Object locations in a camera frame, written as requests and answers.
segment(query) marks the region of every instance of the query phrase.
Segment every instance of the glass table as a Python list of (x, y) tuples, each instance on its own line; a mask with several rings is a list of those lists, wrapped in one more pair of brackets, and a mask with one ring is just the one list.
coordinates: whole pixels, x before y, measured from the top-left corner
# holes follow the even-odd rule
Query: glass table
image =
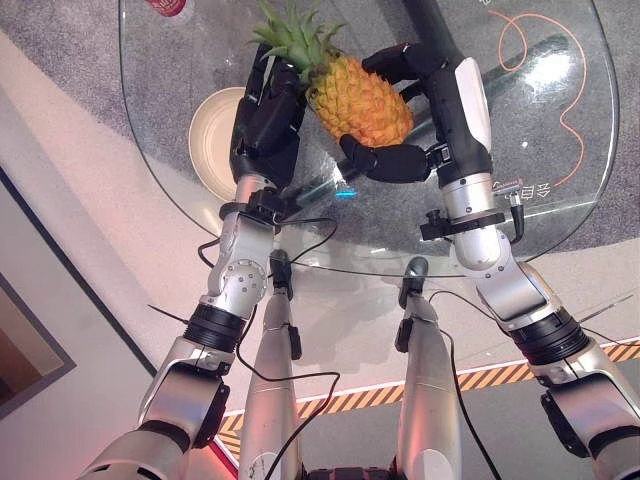
[[(514, 253), (541, 255), (593, 210), (615, 154), (616, 81), (595, 7), (589, 0), (440, 3), (459, 48), (483, 74), (494, 179), (523, 182), (526, 233)], [(263, 18), (255, 0), (188, 0), (188, 6), (180, 17), (163, 17), (144, 0), (120, 1), (123, 91), (135, 139), (158, 183), (185, 215), (219, 234), (224, 199), (196, 175), (189, 125), (213, 92), (244, 86), (255, 54), (251, 30)], [(335, 42), (351, 55), (420, 40), (420, 19), (409, 18), (399, 2), (327, 0), (319, 8), (323, 23), (347, 24)], [(409, 105), (416, 126), (407, 141), (426, 148), (435, 143), (428, 104), (417, 98)], [(449, 244), (420, 237), (426, 212), (444, 210), (434, 174), (410, 185), (364, 177), (347, 184), (336, 169), (342, 153), (312, 112), (300, 137), (295, 178), (285, 192), (303, 207), (295, 218), (338, 221), (333, 238), (300, 263), (395, 276), (420, 254), (429, 258), (430, 275), (456, 274)], [(497, 198), (497, 206), (510, 219), (508, 199)], [(500, 228), (513, 235), (510, 220)], [(285, 227), (277, 241), (295, 254), (328, 230)]]

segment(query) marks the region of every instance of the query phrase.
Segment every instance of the yellow and black hazard stripe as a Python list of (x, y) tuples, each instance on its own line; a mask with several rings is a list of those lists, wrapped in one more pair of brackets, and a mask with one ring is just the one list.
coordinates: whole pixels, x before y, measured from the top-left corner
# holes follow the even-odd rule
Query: yellow and black hazard stripe
[[(604, 352), (614, 362), (623, 362), (633, 358), (640, 358), (640, 345), (619, 344), (603, 348)], [(526, 362), (518, 362), (499, 367), (486, 367), (474, 369), (469, 372), (458, 373), (458, 383), (463, 392), (494, 387), (509, 383), (532, 380), (533, 373)], [(379, 405), (391, 405), (402, 400), (404, 395), (404, 383), (398, 382), (370, 389), (362, 389), (353, 392), (345, 392), (335, 395), (321, 415), (330, 415), (350, 410), (377, 407)], [(325, 397), (312, 400), (299, 400), (297, 404), (298, 416), (308, 418), (324, 402)], [(223, 419), (220, 440), (229, 451), (237, 456), (240, 453), (240, 438), (237, 432), (242, 429), (244, 415), (232, 414)]]

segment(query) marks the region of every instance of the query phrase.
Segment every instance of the pineapple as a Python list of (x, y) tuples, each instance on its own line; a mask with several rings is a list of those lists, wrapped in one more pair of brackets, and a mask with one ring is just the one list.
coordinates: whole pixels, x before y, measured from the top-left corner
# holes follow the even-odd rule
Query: pineapple
[(289, 1), (285, 20), (266, 0), (258, 3), (267, 24), (254, 29), (253, 41), (271, 47), (265, 56), (281, 57), (301, 72), (309, 105), (336, 141), (347, 133), (368, 147), (404, 141), (413, 128), (411, 111), (389, 83), (331, 44), (343, 25), (323, 35), (322, 25), (313, 26), (316, 11), (299, 15)]

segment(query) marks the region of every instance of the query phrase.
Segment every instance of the plate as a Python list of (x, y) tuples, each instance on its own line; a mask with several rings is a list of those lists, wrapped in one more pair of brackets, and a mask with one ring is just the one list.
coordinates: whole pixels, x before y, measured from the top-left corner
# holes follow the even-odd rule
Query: plate
[(233, 201), (236, 184), (229, 166), (231, 134), (244, 87), (218, 90), (196, 110), (189, 127), (189, 155), (200, 181), (216, 197)]

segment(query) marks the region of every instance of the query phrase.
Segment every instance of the pineapple crown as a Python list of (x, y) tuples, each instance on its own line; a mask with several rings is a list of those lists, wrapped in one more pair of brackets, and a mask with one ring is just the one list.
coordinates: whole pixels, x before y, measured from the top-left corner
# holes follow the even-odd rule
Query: pineapple crown
[(340, 54), (340, 50), (331, 45), (331, 38), (345, 24), (335, 25), (325, 34), (324, 25), (313, 25), (316, 9), (298, 13), (295, 0), (288, 0), (283, 19), (268, 0), (258, 0), (258, 5), (267, 23), (253, 29), (256, 38), (251, 41), (271, 47), (263, 59), (278, 56), (296, 67), (303, 85), (309, 85), (313, 75), (326, 71), (330, 59)]

